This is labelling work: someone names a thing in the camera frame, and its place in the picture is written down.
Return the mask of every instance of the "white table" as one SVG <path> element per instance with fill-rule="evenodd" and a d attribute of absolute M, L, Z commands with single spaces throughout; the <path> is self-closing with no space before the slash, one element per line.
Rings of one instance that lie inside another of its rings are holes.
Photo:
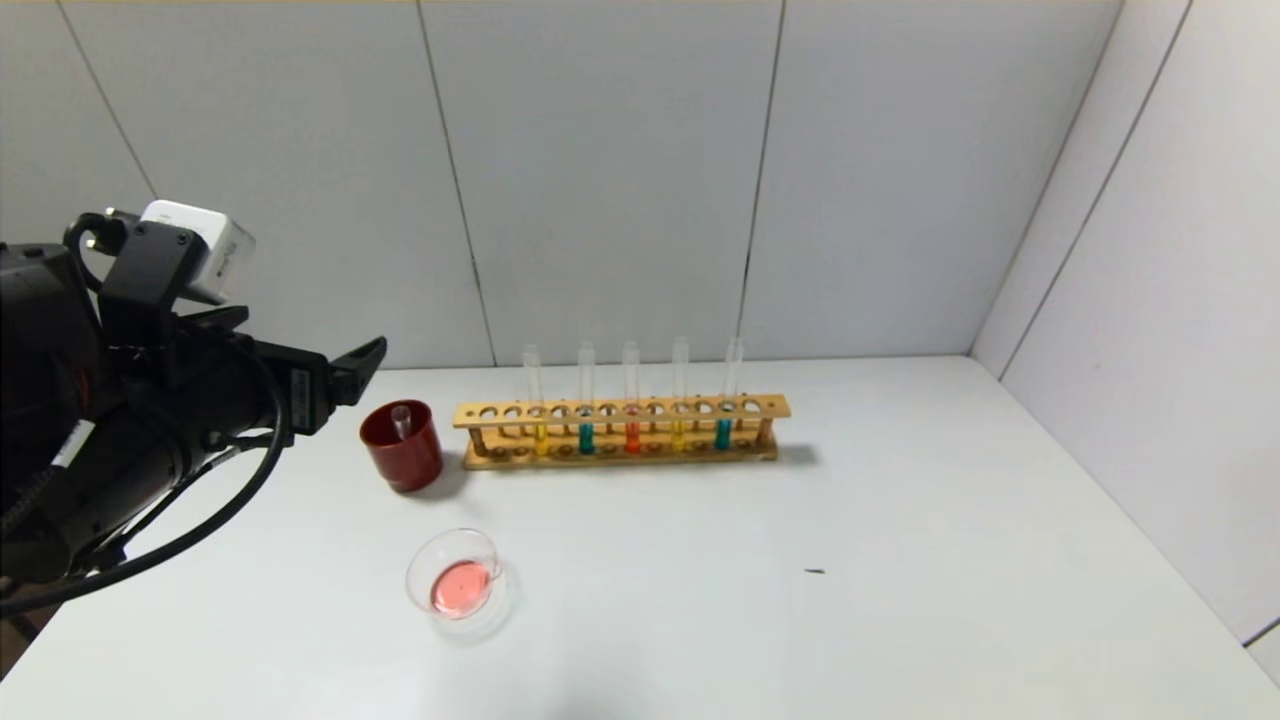
<path fill-rule="evenodd" d="M 600 396 L 621 383 L 598 375 Z M 667 389 L 667 368 L 644 375 Z M 692 387 L 717 375 L 695 366 Z M 1280 717 L 1280 691 L 970 360 L 749 364 L 744 387 L 795 411 L 777 464 L 458 470 L 453 406 L 522 379 L 379 374 L 221 532 L 63 607 L 0 716 Z M 547 372 L 548 395 L 573 383 Z M 389 492 L 356 437 L 398 397 L 436 409 L 451 454 L 422 497 Z M 256 461 L 192 489 L 147 546 Z M 454 527 L 489 533 L 520 579 L 508 625 L 470 648 L 402 589 Z"/>

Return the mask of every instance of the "wooden test tube rack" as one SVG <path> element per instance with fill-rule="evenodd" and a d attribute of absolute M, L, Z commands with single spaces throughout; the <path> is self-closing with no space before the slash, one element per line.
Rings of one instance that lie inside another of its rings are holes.
<path fill-rule="evenodd" d="M 773 420 L 790 418 L 781 395 L 741 395 L 732 409 L 719 397 L 641 400 L 627 415 L 626 400 L 599 400 L 590 415 L 579 402 L 561 400 L 538 409 L 530 402 L 463 402 L 453 413 L 453 427 L 471 433 L 463 466 L 467 470 L 515 468 L 599 468 L 672 462 L 742 462 L 777 460 Z M 732 420 L 730 446 L 716 448 L 716 424 Z M 627 452 L 626 424 L 640 424 L 640 451 Z M 594 427 L 595 452 L 579 451 L 579 427 Z M 673 447 L 672 427 L 684 424 L 684 450 Z M 547 428 L 547 452 L 536 451 L 536 427 Z"/>

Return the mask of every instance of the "glass test tube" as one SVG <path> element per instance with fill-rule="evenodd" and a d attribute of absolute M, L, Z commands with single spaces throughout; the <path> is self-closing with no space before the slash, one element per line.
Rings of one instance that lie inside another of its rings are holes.
<path fill-rule="evenodd" d="M 626 373 L 627 389 L 627 452 L 640 452 L 640 423 L 634 418 L 640 414 L 640 348 L 635 341 L 622 346 L 622 369 Z"/>
<path fill-rule="evenodd" d="M 595 346 L 585 341 L 577 348 L 577 414 L 590 416 L 595 413 Z M 595 425 L 582 423 L 577 427 L 577 451 L 582 455 L 595 452 Z"/>
<path fill-rule="evenodd" d="M 677 337 L 676 345 L 671 348 L 671 395 L 676 398 L 675 410 L 687 411 L 689 402 L 689 341 Z M 685 421 L 676 420 L 671 424 L 671 448 L 676 452 L 685 450 Z"/>
<path fill-rule="evenodd" d="M 547 413 L 543 405 L 543 361 L 538 356 L 536 345 L 525 346 L 525 372 L 529 374 L 529 414 L 541 418 Z M 534 452 L 547 455 L 550 445 L 547 442 L 547 425 L 534 425 Z"/>
<path fill-rule="evenodd" d="M 737 395 L 737 369 L 742 365 L 742 340 L 733 338 L 724 351 L 724 392 L 721 393 L 721 409 L 733 409 L 733 396 Z M 733 420 L 716 421 L 716 450 L 728 450 Z"/>

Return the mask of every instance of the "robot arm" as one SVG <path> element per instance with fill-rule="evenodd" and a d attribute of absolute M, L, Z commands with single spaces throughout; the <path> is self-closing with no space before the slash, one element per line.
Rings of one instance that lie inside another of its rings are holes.
<path fill-rule="evenodd" d="M 84 232 L 116 256 L 101 282 L 79 258 Z M 0 243 L 0 574 L 65 579 L 47 593 L 55 600 L 8 601 L 0 615 L 105 587 L 198 542 L 248 501 L 296 433 L 312 434 L 334 407 L 358 402 L 387 354 L 381 337 L 333 363 L 260 342 L 234 332 L 248 318 L 243 306 L 174 314 L 179 296 L 225 301 L 230 272 L 251 254 L 252 238 L 225 215 L 157 201 L 142 217 L 81 215 L 64 241 Z M 255 428 L 270 433 L 243 437 Z M 243 498 L 120 565 L 124 543 L 154 518 L 138 521 L 145 509 L 247 447 L 268 455 Z"/>

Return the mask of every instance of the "red liquid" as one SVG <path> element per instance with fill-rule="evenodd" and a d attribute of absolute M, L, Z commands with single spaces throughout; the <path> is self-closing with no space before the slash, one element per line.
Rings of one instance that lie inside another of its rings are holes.
<path fill-rule="evenodd" d="M 465 560 L 451 565 L 431 585 L 431 607 L 448 618 L 466 618 L 489 600 L 489 569 Z"/>
<path fill-rule="evenodd" d="M 627 407 L 627 415 L 639 415 L 635 407 Z M 640 452 L 640 423 L 627 423 L 627 452 Z"/>

